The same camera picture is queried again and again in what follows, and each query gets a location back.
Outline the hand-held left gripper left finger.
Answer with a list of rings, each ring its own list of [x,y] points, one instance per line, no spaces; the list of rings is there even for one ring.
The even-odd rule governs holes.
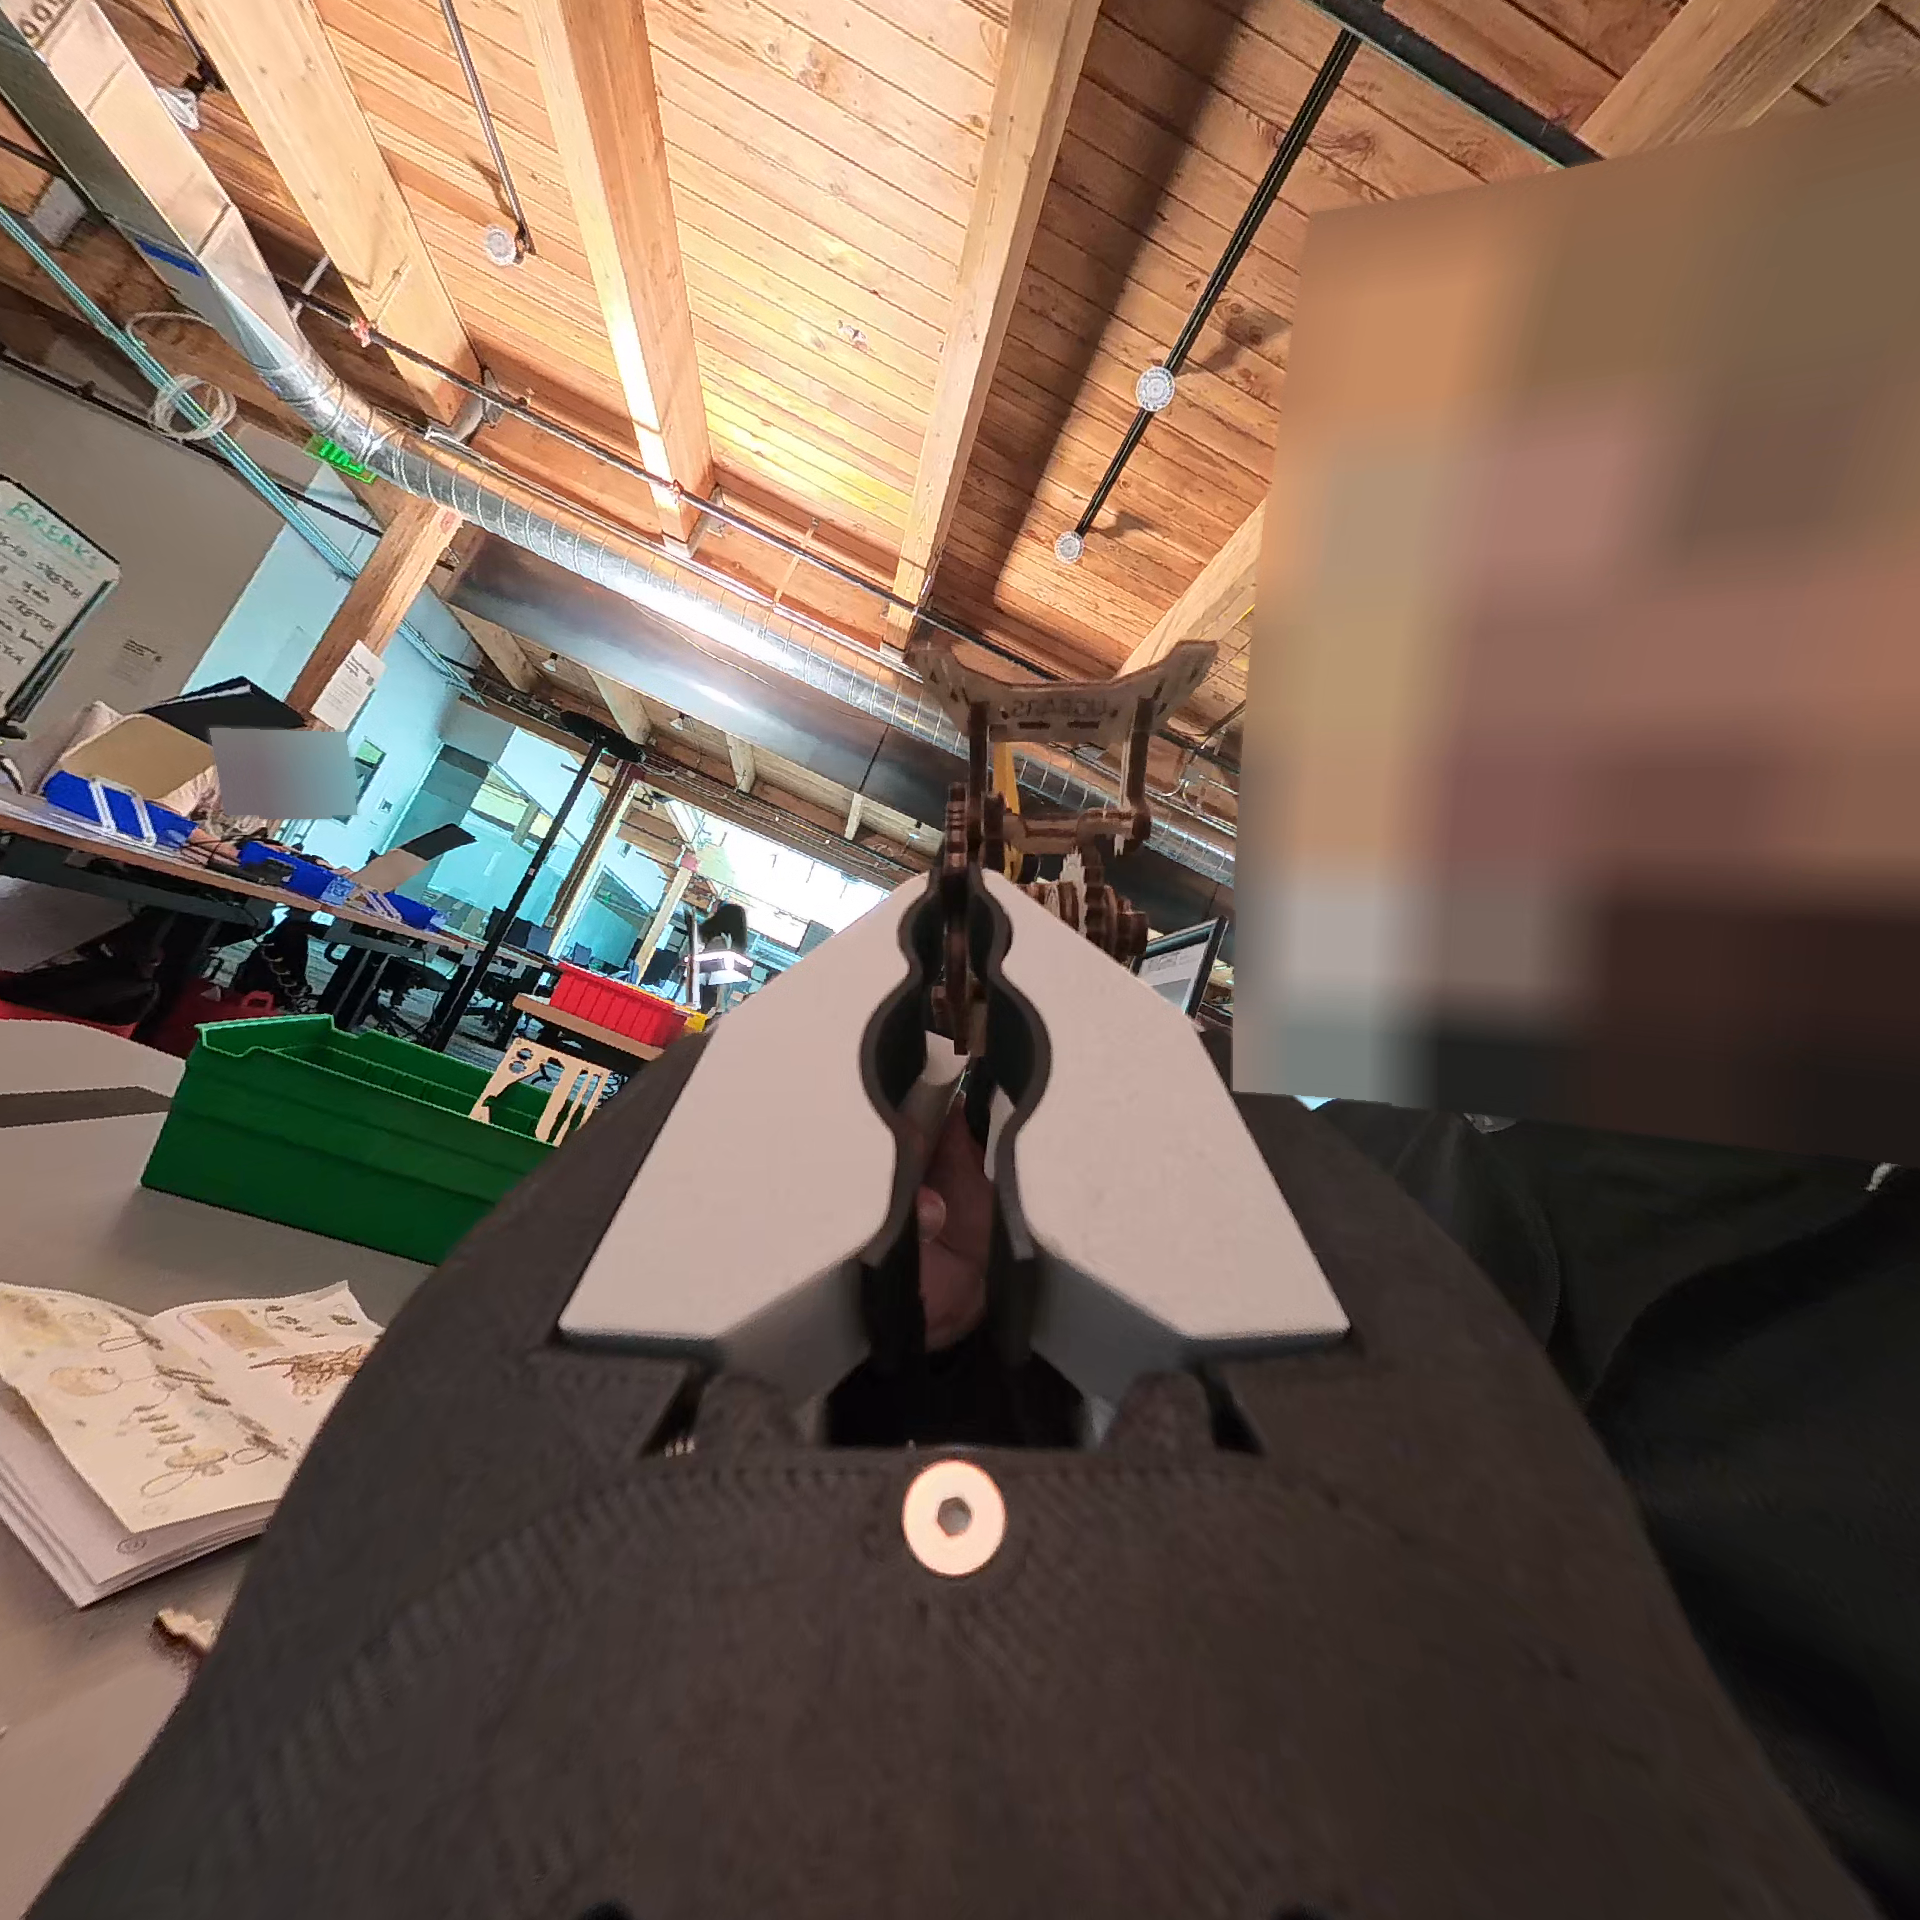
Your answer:
[[[939,882],[909,882],[715,1022],[556,1320],[809,1405],[926,1353],[918,1194],[963,1080],[928,1030]]]

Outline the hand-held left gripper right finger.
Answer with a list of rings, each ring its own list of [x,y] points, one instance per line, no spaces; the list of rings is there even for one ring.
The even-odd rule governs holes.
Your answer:
[[[970,943],[1005,1353],[1118,1405],[1147,1375],[1345,1340],[1192,1024],[996,875],[974,886]]]

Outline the wooden buggy model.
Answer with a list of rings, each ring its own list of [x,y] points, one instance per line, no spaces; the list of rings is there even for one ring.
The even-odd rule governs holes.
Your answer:
[[[987,1041],[985,945],[974,902],[996,875],[1051,913],[1109,958],[1131,967],[1147,943],[1147,919],[1118,893],[1109,863],[1142,852],[1153,827],[1147,742],[1188,705],[1218,657],[1212,640],[1172,645],[1155,664],[1101,682],[1020,686],[935,655],[928,684],[966,738],[968,777],[948,793],[939,863],[931,873],[939,936],[928,961],[931,1032],[979,1056]],[[1018,749],[1114,749],[1114,799],[1022,812],[1001,791]]]

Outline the plywood parts sheet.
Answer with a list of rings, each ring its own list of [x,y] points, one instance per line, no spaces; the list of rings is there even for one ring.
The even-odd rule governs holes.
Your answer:
[[[573,1052],[515,1041],[488,1076],[469,1118],[545,1146],[560,1146],[612,1093],[610,1069]]]

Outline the person's right hand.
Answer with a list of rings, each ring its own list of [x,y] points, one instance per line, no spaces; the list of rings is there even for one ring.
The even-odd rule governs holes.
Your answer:
[[[924,1338],[931,1353],[970,1337],[989,1303],[994,1189],[965,1109],[950,1109],[916,1192]]]

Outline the red bin on desk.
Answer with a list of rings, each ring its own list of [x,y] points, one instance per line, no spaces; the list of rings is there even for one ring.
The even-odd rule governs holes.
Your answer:
[[[573,965],[560,965],[549,1006],[621,1039],[660,1048],[704,1021],[674,1000]]]

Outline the black framed monitor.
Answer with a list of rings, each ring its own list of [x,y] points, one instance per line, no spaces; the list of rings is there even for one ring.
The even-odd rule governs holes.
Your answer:
[[[1203,1028],[1232,1024],[1232,921],[1212,919],[1147,939],[1133,973],[1188,1021]]]

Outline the green plastic bin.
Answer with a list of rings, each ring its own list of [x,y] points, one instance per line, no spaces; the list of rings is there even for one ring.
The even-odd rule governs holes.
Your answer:
[[[140,1183],[436,1268],[551,1155],[469,1118],[486,1080],[325,1017],[209,1024]]]

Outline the person's body in black clothing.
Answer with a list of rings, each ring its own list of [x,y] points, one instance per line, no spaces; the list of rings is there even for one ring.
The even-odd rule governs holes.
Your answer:
[[[1774,1771],[1918,1915],[1918,1174],[1330,1100],[1548,1353]]]

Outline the open instruction booklet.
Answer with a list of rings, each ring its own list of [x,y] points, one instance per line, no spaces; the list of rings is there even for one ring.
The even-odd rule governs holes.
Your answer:
[[[253,1542],[381,1337],[347,1285],[159,1314],[5,1285],[4,1527],[79,1610]]]

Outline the long desk with bins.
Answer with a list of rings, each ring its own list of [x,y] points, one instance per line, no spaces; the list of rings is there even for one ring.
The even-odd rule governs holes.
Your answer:
[[[419,930],[351,902],[323,902],[262,886],[244,878],[233,863],[151,847],[37,797],[2,799],[2,875],[135,910],[157,910],[174,923],[194,917],[236,924],[249,936],[264,934],[275,921],[303,915],[316,926],[316,947],[349,950],[329,987],[333,1017],[344,1030],[375,1024],[395,1032],[399,1017],[379,1011],[379,993],[399,965],[436,974],[436,956],[453,963],[449,976],[432,980],[436,1013],[445,1011],[455,991],[475,989],[499,965],[499,950],[464,934]]]

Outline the beige board stand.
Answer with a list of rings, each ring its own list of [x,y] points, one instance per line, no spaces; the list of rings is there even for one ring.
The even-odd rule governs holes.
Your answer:
[[[122,716],[76,740],[55,769],[122,788],[174,812],[192,812],[220,782],[211,745],[155,716]]]

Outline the handwritten whiteboard sign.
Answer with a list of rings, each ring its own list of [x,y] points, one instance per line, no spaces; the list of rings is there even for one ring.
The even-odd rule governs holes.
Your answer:
[[[72,657],[118,560],[9,477],[2,479],[2,723],[20,730]]]

